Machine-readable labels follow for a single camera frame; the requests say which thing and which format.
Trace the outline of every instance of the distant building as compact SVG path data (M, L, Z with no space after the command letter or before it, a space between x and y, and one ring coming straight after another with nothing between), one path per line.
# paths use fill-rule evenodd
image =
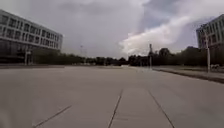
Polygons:
M41 25L0 9L0 63L24 61L35 55L60 52L63 36Z
M208 46L212 48L224 46L224 14L211 22L202 25L196 30L198 38L198 47L200 49L206 48L206 36Z

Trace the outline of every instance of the building facade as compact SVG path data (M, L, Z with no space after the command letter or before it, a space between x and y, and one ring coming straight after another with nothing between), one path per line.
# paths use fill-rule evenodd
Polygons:
M202 25L196 30L198 47L206 48L206 38L209 47L219 47L224 45L224 14L211 22Z
M60 52L63 36L46 27L0 10L0 63L23 61L47 52Z

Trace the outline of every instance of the concrete pavement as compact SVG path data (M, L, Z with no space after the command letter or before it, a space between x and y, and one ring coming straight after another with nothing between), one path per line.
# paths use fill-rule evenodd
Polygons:
M0 124L11 124L6 128L224 127L223 84L170 73L4 69L0 85Z

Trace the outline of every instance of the asphalt road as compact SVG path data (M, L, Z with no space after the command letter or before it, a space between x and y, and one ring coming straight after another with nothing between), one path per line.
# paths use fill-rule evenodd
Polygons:
M0 70L0 127L223 128L224 85L139 68Z

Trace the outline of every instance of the lamp post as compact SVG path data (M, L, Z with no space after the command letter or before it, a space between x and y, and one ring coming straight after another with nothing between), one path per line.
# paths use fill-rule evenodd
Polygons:
M208 70L208 73L210 72L211 70L211 55L210 55L210 49L209 49L209 44L208 44L208 35L207 35L207 32L204 28L204 35L205 35L205 43L206 43L206 49L207 49L207 70Z
M152 69L152 44L149 44L149 68Z

